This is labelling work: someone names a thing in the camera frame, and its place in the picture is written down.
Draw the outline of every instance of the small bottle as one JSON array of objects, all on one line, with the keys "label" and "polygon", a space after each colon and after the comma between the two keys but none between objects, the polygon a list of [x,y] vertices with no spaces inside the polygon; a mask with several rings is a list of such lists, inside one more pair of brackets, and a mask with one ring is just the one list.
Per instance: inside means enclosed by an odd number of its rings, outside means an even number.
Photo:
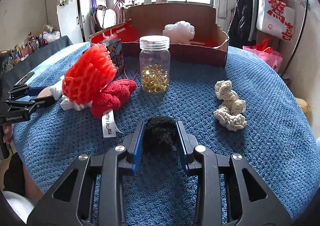
[{"label": "small bottle", "polygon": [[170,80],[170,39],[162,35],[140,38],[141,87],[149,93],[166,92]]},{"label": "small bottle", "polygon": [[30,45],[34,52],[39,49],[39,42],[33,35],[30,37]]}]

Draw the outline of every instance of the red mesh pouf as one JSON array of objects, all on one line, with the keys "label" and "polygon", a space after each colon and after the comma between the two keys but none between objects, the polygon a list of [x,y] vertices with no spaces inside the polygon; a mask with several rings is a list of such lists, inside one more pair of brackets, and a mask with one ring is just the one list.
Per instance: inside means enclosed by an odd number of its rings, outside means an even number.
[{"label": "red mesh pouf", "polygon": [[62,92],[76,104],[93,100],[106,84],[115,77],[117,67],[104,44],[94,44],[66,72]]}]

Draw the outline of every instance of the red knitted heart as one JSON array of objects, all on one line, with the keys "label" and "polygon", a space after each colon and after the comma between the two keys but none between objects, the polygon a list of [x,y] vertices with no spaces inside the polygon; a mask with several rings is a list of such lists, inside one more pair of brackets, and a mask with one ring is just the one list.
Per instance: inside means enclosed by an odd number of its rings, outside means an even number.
[{"label": "red knitted heart", "polygon": [[87,104],[113,80],[117,67],[104,44],[94,44],[66,72],[63,95],[76,104]]},{"label": "red knitted heart", "polygon": [[117,111],[129,100],[136,88],[137,84],[132,80],[122,79],[111,82],[93,99],[91,113],[101,118],[107,110]]}]

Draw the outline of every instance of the table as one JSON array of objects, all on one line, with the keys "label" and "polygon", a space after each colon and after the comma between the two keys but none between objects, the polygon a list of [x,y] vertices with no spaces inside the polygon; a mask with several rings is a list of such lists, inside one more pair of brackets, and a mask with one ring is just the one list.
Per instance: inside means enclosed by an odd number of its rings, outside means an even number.
[{"label": "table", "polygon": [[[49,66],[30,83],[40,86],[59,81],[85,48]],[[138,58],[125,59],[129,77],[138,62]],[[226,130],[212,115],[220,104],[214,85],[227,79],[247,102],[244,116],[248,125],[237,132]],[[267,64],[238,48],[229,48],[225,69],[172,61],[167,93],[148,95],[138,87],[130,102],[115,112],[117,126],[124,133],[117,138],[103,139],[101,121],[89,110],[64,112],[60,102],[37,111],[30,122],[19,123],[14,129],[17,151],[43,191],[79,154],[103,154],[132,133],[140,119],[157,115],[181,120],[187,133],[217,154],[240,153],[293,218],[319,186],[319,153],[294,96]],[[124,200],[128,225],[189,225],[194,216],[196,178],[185,176],[176,151],[144,154],[137,176],[124,178]],[[226,221],[225,203],[223,219]]]},{"label": "table", "polygon": [[69,37],[63,36],[58,40],[41,47],[34,53],[30,54],[24,61],[13,66],[9,72],[3,74],[0,78],[1,101],[7,99],[7,92],[28,72],[30,72],[33,68],[36,68],[44,60],[48,59],[56,52],[66,48],[69,45],[72,45]]}]

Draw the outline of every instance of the human hand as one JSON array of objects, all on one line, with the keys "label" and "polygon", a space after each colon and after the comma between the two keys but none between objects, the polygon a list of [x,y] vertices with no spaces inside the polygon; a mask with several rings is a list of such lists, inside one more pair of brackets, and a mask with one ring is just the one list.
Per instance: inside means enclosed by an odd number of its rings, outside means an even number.
[{"label": "human hand", "polygon": [[13,135],[13,124],[7,124],[3,127],[3,142],[10,144],[12,142],[12,135]]},{"label": "human hand", "polygon": [[52,96],[52,93],[51,93],[51,91],[50,91],[50,87],[44,88],[44,89],[38,94],[38,98],[47,97],[47,96]]}]

